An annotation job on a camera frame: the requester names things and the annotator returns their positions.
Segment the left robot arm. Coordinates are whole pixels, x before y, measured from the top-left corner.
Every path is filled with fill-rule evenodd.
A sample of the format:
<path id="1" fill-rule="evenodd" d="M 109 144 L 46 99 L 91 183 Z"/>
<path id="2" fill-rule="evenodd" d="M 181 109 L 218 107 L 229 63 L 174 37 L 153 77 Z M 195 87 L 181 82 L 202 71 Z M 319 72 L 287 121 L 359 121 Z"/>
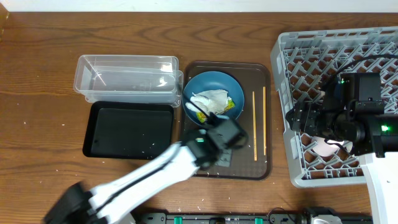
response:
<path id="1" fill-rule="evenodd" d="M 243 147 L 248 134 L 235 119 L 210 117 L 204 129 L 187 132 L 161 155 L 127 175 L 86 190 L 71 185 L 44 216 L 44 223 L 119 223 L 129 212 L 198 170 L 211 167 L 222 151 Z"/>

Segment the white napkin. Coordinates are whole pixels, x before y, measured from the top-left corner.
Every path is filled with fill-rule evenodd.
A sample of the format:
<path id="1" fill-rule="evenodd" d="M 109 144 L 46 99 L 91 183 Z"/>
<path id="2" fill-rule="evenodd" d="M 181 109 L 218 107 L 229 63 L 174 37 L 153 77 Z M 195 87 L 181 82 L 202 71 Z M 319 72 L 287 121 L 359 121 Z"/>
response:
<path id="1" fill-rule="evenodd" d="M 185 103 L 187 109 L 207 115 L 223 111 L 227 105 L 227 99 L 231 98 L 226 90 L 208 90 L 192 94 L 190 101 Z"/>

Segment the wooden chopstick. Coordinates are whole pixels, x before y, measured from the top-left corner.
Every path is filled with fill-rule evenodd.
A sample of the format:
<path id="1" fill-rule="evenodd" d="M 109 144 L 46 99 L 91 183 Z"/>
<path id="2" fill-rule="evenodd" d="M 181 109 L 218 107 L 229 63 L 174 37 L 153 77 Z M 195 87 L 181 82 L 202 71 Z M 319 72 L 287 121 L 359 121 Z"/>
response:
<path id="1" fill-rule="evenodd" d="M 255 104 L 254 91 L 252 91 L 252 126 L 253 126 L 254 161 L 257 161 L 256 104 Z"/>
<path id="2" fill-rule="evenodd" d="M 264 156 L 267 155 L 267 116 L 266 116 L 266 87 L 262 87 L 262 117 L 263 117 L 263 140 L 264 140 L 264 147 L 263 152 Z"/>

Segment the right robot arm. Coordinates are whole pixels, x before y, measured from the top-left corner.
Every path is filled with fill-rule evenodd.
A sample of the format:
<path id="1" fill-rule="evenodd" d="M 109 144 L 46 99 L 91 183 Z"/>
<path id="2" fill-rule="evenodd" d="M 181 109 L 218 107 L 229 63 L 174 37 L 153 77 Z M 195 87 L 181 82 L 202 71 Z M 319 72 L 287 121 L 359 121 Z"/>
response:
<path id="1" fill-rule="evenodd" d="M 378 73 L 347 73 L 353 61 L 321 87 L 321 105 L 296 103 L 285 119 L 293 131 L 326 144 L 352 142 L 366 179 L 373 223 L 397 223 L 397 115 L 385 114 Z"/>

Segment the yellow green snack wrapper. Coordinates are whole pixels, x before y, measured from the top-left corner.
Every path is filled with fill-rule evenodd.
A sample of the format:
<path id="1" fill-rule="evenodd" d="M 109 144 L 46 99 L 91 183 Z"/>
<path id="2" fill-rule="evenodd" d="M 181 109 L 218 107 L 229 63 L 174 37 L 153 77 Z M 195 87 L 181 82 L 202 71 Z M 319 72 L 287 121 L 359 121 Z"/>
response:
<path id="1" fill-rule="evenodd" d="M 221 111 L 220 113 L 215 113 L 215 114 L 223 114 L 234 107 L 235 107 L 235 104 L 234 104 L 233 100 L 231 98 L 228 98 L 227 105 L 224 107 L 223 111 Z M 196 112 L 196 116 L 201 123 L 204 123 L 207 120 L 207 117 L 205 116 L 205 114 L 200 111 Z"/>

